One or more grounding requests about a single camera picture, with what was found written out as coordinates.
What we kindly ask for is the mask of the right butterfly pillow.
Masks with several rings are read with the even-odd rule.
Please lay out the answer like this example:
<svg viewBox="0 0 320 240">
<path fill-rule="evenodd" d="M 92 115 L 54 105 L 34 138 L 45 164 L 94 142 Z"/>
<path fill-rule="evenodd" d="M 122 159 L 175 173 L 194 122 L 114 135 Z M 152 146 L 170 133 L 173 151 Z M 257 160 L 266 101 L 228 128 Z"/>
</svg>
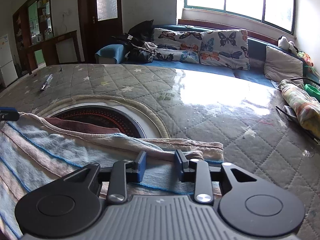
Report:
<svg viewBox="0 0 320 240">
<path fill-rule="evenodd" d="M 201 64 L 250 70 L 248 33 L 245 29 L 204 31 L 201 35 Z"/>
</svg>

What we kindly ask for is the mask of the folded yellow floral cloth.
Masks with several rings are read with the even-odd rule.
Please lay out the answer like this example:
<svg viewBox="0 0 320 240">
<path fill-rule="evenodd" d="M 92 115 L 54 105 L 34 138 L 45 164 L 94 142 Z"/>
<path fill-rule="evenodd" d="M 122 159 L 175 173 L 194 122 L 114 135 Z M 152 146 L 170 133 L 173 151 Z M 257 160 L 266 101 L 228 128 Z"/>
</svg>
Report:
<svg viewBox="0 0 320 240">
<path fill-rule="evenodd" d="M 319 139 L 319 102 L 301 85 L 283 79 L 278 88 L 287 104 L 294 110 L 300 126 Z"/>
</svg>

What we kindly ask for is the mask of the orange green plush toy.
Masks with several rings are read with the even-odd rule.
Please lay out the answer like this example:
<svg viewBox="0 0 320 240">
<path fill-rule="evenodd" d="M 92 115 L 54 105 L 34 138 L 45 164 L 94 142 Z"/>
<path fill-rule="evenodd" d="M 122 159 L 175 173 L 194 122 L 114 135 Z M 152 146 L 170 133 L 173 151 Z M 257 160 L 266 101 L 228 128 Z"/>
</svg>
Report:
<svg viewBox="0 0 320 240">
<path fill-rule="evenodd" d="M 305 53 L 305 52 L 303 52 L 303 51 L 300 51 L 300 52 L 298 52 L 297 56 L 300 57 L 301 59 L 303 59 L 304 62 L 305 62 L 308 66 L 310 66 L 310 67 L 313 67 L 313 66 L 314 66 L 311 57 L 310 57 L 307 53 Z"/>
</svg>

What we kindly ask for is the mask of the blue sofa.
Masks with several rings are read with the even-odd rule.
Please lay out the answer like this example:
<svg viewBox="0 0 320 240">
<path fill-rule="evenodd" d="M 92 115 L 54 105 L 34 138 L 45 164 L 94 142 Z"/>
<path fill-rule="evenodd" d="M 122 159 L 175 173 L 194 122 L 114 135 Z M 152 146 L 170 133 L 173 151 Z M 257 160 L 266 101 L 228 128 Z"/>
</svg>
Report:
<svg viewBox="0 0 320 240">
<path fill-rule="evenodd" d="M 153 29 L 161 28 L 159 26 L 153 26 Z M 212 31 L 209 29 L 196 29 L 196 28 L 184 28 L 177 25 L 169 26 L 168 28 L 162 29 L 169 29 L 173 31 L 196 31 L 196 32 L 204 32 L 204 31 Z M 180 68 L 186 70 L 193 70 L 199 72 L 207 72 L 207 73 L 214 73 L 220 75 L 226 75 L 230 77 L 237 77 L 243 80 L 259 83 L 265 86 L 276 86 L 279 82 L 269 80 L 264 76 L 264 64 L 266 60 L 266 47 L 271 46 L 276 48 L 284 53 L 289 54 L 292 57 L 295 57 L 302 61 L 303 63 L 303 76 L 291 78 L 293 82 L 297 85 L 305 85 L 306 83 L 310 83 L 311 85 L 317 85 L 318 81 L 310 77 L 308 74 L 308 66 L 304 62 L 303 59 L 297 57 L 294 54 L 289 53 L 288 51 L 282 50 L 281 48 L 272 46 L 270 44 L 266 44 L 264 42 L 258 41 L 256 39 L 248 37 L 248 54 L 249 54 L 249 64 L 250 70 L 233 70 L 228 67 L 220 67 L 220 66 L 207 66 L 200 63 L 186 63 L 186 62 L 179 62 L 179 61 L 159 61 L 157 59 L 153 59 L 151 63 L 138 63 L 138 62 L 129 62 L 125 60 L 125 49 L 122 44 L 115 44 L 112 42 L 111 44 L 101 48 L 99 51 L 96 52 L 95 58 L 99 63 L 108 63 L 108 64 L 120 64 L 120 63 L 130 63 L 130 64 L 147 64 L 149 66 L 159 66 L 159 67 L 168 67 L 168 68 Z"/>
</svg>

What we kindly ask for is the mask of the butterfly pillow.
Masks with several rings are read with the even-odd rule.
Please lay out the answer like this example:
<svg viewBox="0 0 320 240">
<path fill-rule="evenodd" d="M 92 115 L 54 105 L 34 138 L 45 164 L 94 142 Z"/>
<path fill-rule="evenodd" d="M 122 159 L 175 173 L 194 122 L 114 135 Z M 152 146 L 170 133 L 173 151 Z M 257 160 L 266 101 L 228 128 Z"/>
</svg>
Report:
<svg viewBox="0 0 320 240">
<path fill-rule="evenodd" d="M 248 33 L 245 29 L 204 31 L 201 35 L 201 64 L 250 70 Z"/>
<path fill-rule="evenodd" d="M 155 28 L 151 41 L 157 46 L 155 59 L 159 61 L 199 64 L 200 32 Z"/>
</svg>

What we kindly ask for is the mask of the dark wooden cabinet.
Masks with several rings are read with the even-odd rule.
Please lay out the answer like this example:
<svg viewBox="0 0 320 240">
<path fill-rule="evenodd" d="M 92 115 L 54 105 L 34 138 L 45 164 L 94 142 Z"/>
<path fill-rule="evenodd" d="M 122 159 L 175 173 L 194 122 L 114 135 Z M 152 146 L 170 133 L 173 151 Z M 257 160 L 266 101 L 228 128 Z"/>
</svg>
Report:
<svg viewBox="0 0 320 240">
<path fill-rule="evenodd" d="M 57 34 L 52 24 L 52 0 L 27 0 L 12 16 L 18 57 L 29 74 L 39 67 L 36 55 L 41 53 L 42 63 L 47 66 L 60 64 L 56 45 L 72 40 L 69 63 L 80 63 L 77 30 Z"/>
</svg>

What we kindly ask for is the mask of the round table heater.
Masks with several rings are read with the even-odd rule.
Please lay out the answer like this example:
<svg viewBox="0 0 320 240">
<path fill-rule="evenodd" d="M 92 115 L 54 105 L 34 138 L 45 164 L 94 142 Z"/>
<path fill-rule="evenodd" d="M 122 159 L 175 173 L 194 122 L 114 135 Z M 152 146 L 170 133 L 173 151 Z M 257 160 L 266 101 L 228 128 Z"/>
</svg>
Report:
<svg viewBox="0 0 320 240">
<path fill-rule="evenodd" d="M 51 103 L 38 116 L 116 128 L 125 135 L 170 138 L 163 120 L 146 104 L 110 95 L 76 95 Z"/>
</svg>

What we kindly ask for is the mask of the black white pen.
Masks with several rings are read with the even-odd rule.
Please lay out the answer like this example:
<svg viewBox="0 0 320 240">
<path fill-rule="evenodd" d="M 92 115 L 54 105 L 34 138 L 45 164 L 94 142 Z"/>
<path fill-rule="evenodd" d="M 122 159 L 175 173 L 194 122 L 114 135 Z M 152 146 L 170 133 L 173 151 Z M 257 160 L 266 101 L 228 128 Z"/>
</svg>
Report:
<svg viewBox="0 0 320 240">
<path fill-rule="evenodd" d="M 45 82 L 43 83 L 43 85 L 41 86 L 41 89 L 40 89 L 41 92 L 43 92 L 49 86 L 52 79 L 53 79 L 53 74 L 50 74 L 45 80 Z"/>
</svg>

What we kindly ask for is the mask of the white refrigerator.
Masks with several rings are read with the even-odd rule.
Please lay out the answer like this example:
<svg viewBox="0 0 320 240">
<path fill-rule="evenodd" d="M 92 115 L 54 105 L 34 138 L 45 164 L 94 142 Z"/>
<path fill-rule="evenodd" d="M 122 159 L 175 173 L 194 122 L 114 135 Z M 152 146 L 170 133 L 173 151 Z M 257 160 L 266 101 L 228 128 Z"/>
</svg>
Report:
<svg viewBox="0 0 320 240">
<path fill-rule="evenodd" d="M 7 34 L 1 37 L 0 46 L 1 84 L 7 88 L 18 79 Z"/>
</svg>

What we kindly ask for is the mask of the blue striped sweater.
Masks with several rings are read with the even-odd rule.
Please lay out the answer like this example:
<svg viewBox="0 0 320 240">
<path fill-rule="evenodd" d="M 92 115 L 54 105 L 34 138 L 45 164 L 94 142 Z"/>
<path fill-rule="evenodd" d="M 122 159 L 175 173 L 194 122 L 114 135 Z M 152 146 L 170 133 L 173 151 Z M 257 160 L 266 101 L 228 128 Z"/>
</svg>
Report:
<svg viewBox="0 0 320 240">
<path fill-rule="evenodd" d="M 135 139 L 106 128 L 85 125 L 69 131 L 53 120 L 22 113 L 17 121 L 1 122 L 1 239 L 22 236 L 14 209 L 29 192 L 88 164 L 112 166 L 147 153 L 141 183 L 129 185 L 130 194 L 191 194 L 191 183 L 181 183 L 174 169 L 174 152 L 211 164 L 223 161 L 223 144 L 190 139 Z"/>
</svg>

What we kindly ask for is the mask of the dark wooden door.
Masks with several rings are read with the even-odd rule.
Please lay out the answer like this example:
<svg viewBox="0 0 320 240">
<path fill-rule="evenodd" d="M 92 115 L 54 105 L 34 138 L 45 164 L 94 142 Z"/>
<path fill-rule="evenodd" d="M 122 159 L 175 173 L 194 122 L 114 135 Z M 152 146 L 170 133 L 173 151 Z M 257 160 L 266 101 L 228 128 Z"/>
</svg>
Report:
<svg viewBox="0 0 320 240">
<path fill-rule="evenodd" d="M 78 0 L 85 62 L 95 62 L 95 53 L 123 33 L 121 9 L 121 0 Z"/>
</svg>

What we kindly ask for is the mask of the left butterfly pillow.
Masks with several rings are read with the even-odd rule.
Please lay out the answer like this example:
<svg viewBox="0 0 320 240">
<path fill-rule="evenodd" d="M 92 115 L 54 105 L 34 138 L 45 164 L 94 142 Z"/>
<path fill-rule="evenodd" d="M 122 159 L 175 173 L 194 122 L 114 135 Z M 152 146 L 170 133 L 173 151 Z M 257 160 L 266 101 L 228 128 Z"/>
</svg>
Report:
<svg viewBox="0 0 320 240">
<path fill-rule="evenodd" d="M 200 32 L 155 28 L 151 41 L 157 46 L 155 59 L 159 61 L 199 64 Z"/>
</svg>

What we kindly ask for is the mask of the white plush toy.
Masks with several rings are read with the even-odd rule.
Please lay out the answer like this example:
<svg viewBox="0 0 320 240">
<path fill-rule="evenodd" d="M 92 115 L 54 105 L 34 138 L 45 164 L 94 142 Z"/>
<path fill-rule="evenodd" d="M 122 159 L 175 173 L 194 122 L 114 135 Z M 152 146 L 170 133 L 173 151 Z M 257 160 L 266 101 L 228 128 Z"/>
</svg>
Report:
<svg viewBox="0 0 320 240">
<path fill-rule="evenodd" d="M 285 36 L 278 38 L 278 47 L 294 55 L 297 55 L 299 52 L 295 43 L 293 41 L 289 41 Z"/>
</svg>

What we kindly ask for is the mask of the grey cushion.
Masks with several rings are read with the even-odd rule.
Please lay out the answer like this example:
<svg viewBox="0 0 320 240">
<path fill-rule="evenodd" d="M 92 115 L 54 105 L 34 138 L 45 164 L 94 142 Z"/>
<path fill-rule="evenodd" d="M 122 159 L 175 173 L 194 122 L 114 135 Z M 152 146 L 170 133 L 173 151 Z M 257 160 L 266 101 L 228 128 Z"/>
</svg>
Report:
<svg viewBox="0 0 320 240">
<path fill-rule="evenodd" d="M 303 63 L 271 46 L 266 47 L 264 76 L 276 82 L 303 76 Z"/>
</svg>

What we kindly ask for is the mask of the green bowl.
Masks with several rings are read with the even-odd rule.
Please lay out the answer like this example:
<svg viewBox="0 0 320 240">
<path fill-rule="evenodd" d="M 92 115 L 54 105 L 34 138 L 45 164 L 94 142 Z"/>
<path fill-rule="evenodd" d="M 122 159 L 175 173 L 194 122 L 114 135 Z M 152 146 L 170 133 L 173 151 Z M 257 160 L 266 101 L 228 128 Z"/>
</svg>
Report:
<svg viewBox="0 0 320 240">
<path fill-rule="evenodd" d="M 320 101 L 320 91 L 312 85 L 305 84 L 304 90 L 311 96 Z"/>
</svg>

